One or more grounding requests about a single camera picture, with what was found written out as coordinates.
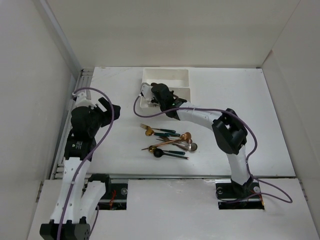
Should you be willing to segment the copper round spoon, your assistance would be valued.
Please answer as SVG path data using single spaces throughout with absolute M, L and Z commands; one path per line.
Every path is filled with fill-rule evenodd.
M 183 150 L 190 151 L 192 149 L 192 135 L 190 132 L 186 132 L 182 134 L 181 136 L 174 136 L 173 139 L 170 139 L 166 136 L 160 136 L 160 138 L 163 140 L 163 143 L 151 145 L 147 148 L 143 148 L 143 150 L 148 150 L 150 147 L 160 147 L 168 144 L 176 144 L 182 147 Z

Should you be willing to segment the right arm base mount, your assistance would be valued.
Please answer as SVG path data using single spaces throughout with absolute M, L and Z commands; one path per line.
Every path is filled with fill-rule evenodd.
M 263 198 L 258 194 L 261 192 L 260 185 L 256 180 L 241 186 L 231 179 L 218 179 L 215 181 L 215 187 L 219 210 L 265 209 Z

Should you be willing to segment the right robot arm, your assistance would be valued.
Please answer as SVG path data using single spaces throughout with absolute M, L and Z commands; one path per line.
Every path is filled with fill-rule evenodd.
M 167 117 L 212 130 L 217 146 L 227 155 L 232 193 L 243 197 L 250 191 L 253 179 L 247 169 L 245 147 L 248 132 L 244 124 L 237 119 L 234 110 L 228 108 L 220 116 L 209 110 L 197 110 L 196 106 L 186 99 L 175 97 L 174 92 L 163 83 L 152 84 L 148 94 L 148 100 L 158 104 Z

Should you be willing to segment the black round spoon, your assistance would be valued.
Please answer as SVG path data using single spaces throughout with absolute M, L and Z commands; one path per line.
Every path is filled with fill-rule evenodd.
M 169 157 L 179 158 L 183 160 L 189 159 L 189 157 L 185 156 L 185 152 L 183 151 L 162 150 L 159 148 L 153 151 L 153 155 L 156 158 L 161 158 L 162 156 L 169 156 Z

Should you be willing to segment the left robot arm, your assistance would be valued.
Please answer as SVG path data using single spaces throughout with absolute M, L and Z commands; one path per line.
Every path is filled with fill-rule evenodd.
M 39 230 L 44 240 L 88 240 L 93 230 L 90 220 L 98 211 L 99 200 L 111 195 L 107 174 L 97 174 L 85 182 L 98 146 L 95 139 L 98 130 L 111 127 L 121 112 L 119 105 L 110 104 L 104 97 L 98 101 L 104 110 L 85 100 L 71 111 L 59 197 L 49 222 L 43 223 Z

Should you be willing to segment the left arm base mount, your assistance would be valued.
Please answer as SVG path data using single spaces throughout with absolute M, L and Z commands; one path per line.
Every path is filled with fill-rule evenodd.
M 98 202 L 100 210 L 126 210 L 127 209 L 127 196 L 128 196 L 128 183 L 127 182 L 112 182 L 107 174 L 93 174 L 88 180 L 85 181 L 82 192 L 85 193 L 89 182 L 98 181 L 105 184 L 105 194 Z

